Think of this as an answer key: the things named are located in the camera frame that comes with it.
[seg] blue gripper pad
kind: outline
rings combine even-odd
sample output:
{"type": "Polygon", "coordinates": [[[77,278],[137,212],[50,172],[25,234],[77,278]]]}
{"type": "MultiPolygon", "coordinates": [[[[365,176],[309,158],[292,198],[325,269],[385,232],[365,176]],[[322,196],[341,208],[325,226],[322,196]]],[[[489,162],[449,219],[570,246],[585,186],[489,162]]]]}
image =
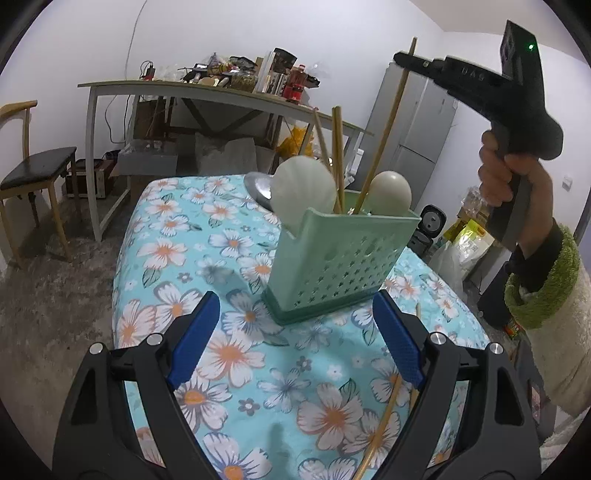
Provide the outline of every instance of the blue gripper pad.
{"type": "MultiPolygon", "coordinates": [[[[374,295],[373,310],[375,323],[378,325],[379,332],[382,334],[402,378],[420,390],[425,382],[425,375],[421,369],[421,351],[419,350],[423,345],[417,345],[404,326],[401,316],[405,314],[400,312],[385,290],[380,290],[374,295]]],[[[421,320],[416,318],[416,321],[424,329],[421,320]]]]}
{"type": "Polygon", "coordinates": [[[176,390],[188,382],[203,354],[220,318],[220,299],[215,293],[206,293],[196,307],[195,318],[173,350],[170,373],[166,380],[176,390]]]}

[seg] blue tablecloth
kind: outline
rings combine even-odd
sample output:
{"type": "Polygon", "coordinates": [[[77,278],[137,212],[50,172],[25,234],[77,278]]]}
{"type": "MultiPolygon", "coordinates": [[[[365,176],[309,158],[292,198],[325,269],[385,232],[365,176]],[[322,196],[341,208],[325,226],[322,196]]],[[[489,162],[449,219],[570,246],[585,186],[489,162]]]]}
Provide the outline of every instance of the blue tablecloth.
{"type": "MultiPolygon", "coordinates": [[[[175,395],[220,477],[349,480],[384,412],[396,367],[371,301],[294,326],[260,300],[280,225],[246,194],[242,176],[152,182],[129,223],[114,280],[115,345],[137,345],[215,291],[220,322],[190,382],[175,395]]],[[[429,331],[458,345],[488,338],[454,292],[408,248],[384,282],[405,312],[421,304],[429,331]]],[[[128,401],[144,455],[162,464],[134,383],[128,401]]],[[[466,394],[456,394],[433,455],[449,454],[466,394]]],[[[408,417],[404,385],[372,478],[408,417]]]]}

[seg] sleeve cuff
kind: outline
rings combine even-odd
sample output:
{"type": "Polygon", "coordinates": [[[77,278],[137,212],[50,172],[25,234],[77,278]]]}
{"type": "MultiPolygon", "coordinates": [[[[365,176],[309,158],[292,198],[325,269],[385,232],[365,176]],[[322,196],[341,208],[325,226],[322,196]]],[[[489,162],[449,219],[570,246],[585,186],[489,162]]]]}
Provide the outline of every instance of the sleeve cuff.
{"type": "MultiPolygon", "coordinates": [[[[546,319],[558,311],[573,291],[579,268],[583,268],[580,267],[577,245],[569,230],[566,227],[560,230],[562,232],[560,252],[537,293],[528,302],[524,302],[519,288],[525,285],[516,273],[509,277],[505,286],[505,304],[515,321],[526,330],[540,328],[546,319]]],[[[533,259],[538,252],[539,250],[527,261],[533,259]]]]}
{"type": "Polygon", "coordinates": [[[554,225],[544,240],[544,243],[527,260],[521,248],[517,246],[509,259],[509,273],[519,278],[519,284],[529,292],[536,292],[542,288],[560,250],[562,249],[563,233],[554,220],[554,225]]]}

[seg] wooden chopstick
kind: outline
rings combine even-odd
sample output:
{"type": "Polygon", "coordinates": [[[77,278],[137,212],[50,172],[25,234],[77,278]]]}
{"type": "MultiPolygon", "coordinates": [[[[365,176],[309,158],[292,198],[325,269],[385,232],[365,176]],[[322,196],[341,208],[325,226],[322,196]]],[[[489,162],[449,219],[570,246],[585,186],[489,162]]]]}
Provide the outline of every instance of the wooden chopstick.
{"type": "Polygon", "coordinates": [[[334,213],[342,213],[343,209],[341,208],[340,204],[340,196],[339,196],[339,159],[338,159],[338,152],[339,152],[339,144],[337,141],[336,135],[336,117],[335,117],[335,109],[332,109],[332,157],[333,157],[333,179],[335,180],[336,185],[336,201],[335,201],[335,208],[334,213]]]}
{"type": "Polygon", "coordinates": [[[392,415],[392,410],[394,409],[394,403],[396,402],[396,397],[398,396],[398,392],[400,391],[400,387],[402,386],[402,376],[400,374],[397,375],[396,381],[394,382],[394,387],[392,389],[392,394],[390,395],[390,399],[388,400],[388,405],[386,405],[386,410],[384,410],[384,415],[382,416],[382,420],[380,420],[378,429],[374,433],[374,438],[367,447],[365,451],[365,455],[363,456],[363,460],[361,460],[361,464],[359,468],[355,472],[355,476],[353,480],[361,480],[363,474],[367,470],[371,459],[374,457],[375,451],[378,449],[379,445],[382,443],[382,439],[384,438],[384,432],[386,431],[386,427],[388,426],[388,422],[390,420],[390,415],[392,415]]]}
{"type": "MultiPolygon", "coordinates": [[[[408,51],[409,55],[414,55],[414,49],[417,46],[417,37],[413,38],[413,42],[410,45],[410,50],[408,51]]],[[[402,94],[404,93],[404,88],[406,87],[406,82],[408,80],[408,70],[404,69],[402,71],[402,76],[400,77],[400,82],[398,84],[398,90],[396,91],[396,96],[394,97],[394,104],[392,105],[392,109],[390,110],[390,116],[388,121],[386,122],[386,126],[384,127],[384,132],[382,133],[382,138],[379,141],[379,147],[374,155],[374,160],[369,168],[368,174],[365,177],[365,181],[363,183],[363,188],[361,188],[361,193],[357,197],[357,203],[355,204],[355,208],[353,209],[353,214],[357,215],[361,210],[363,205],[363,201],[369,192],[369,186],[371,185],[371,181],[374,179],[375,171],[378,168],[378,164],[380,159],[382,158],[382,153],[384,153],[384,148],[386,148],[386,143],[388,142],[388,137],[390,135],[390,130],[392,130],[392,125],[394,124],[394,120],[396,119],[396,114],[398,113],[398,108],[400,107],[400,102],[402,100],[402,94]]]]}
{"type": "Polygon", "coordinates": [[[329,162],[329,150],[326,148],[326,140],[324,140],[324,134],[322,133],[322,125],[320,125],[320,118],[318,117],[318,109],[314,108],[314,126],[316,127],[316,132],[318,133],[318,143],[320,144],[320,159],[322,163],[329,169],[329,172],[332,173],[332,168],[329,162]]]}
{"type": "Polygon", "coordinates": [[[333,157],[337,159],[338,179],[337,179],[337,196],[339,198],[340,210],[345,212],[345,172],[343,171],[343,115],[340,105],[333,107],[333,133],[336,136],[336,152],[333,152],[333,157]]]}

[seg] yellow bag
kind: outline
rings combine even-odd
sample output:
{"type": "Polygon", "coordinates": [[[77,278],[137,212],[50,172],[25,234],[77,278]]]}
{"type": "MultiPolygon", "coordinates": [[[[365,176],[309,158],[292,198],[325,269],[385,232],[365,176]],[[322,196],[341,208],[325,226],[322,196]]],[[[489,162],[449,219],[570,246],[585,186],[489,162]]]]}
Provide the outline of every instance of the yellow bag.
{"type": "MultiPolygon", "coordinates": [[[[277,147],[277,153],[279,153],[279,156],[283,158],[283,160],[287,160],[288,158],[297,155],[300,151],[300,145],[304,141],[305,134],[305,128],[294,127],[293,130],[291,130],[291,135],[277,147]]],[[[304,155],[307,155],[308,157],[313,156],[312,138],[314,138],[314,135],[310,135],[310,141],[306,145],[306,150],[304,151],[304,155]]]]}

